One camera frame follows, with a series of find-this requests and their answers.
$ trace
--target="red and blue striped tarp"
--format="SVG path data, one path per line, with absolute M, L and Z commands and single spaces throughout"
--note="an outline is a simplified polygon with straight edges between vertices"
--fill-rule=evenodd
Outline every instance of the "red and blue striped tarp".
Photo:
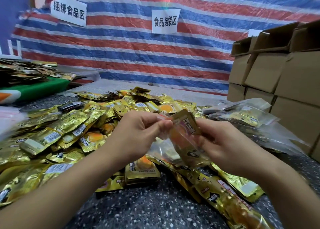
M 249 29 L 320 17 L 320 0 L 78 1 L 87 4 L 86 27 L 51 17 L 46 6 L 22 14 L 12 37 L 13 45 L 21 41 L 23 58 L 219 95 L 228 93 L 232 43 Z M 151 10 L 171 8 L 181 9 L 178 33 L 152 34 Z

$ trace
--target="stack of cardboard boxes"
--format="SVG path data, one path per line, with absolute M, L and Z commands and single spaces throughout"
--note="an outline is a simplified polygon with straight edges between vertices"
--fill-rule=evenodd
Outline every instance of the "stack of cardboard boxes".
M 263 98 L 280 124 L 310 144 L 320 162 L 320 20 L 262 31 L 234 42 L 228 100 Z

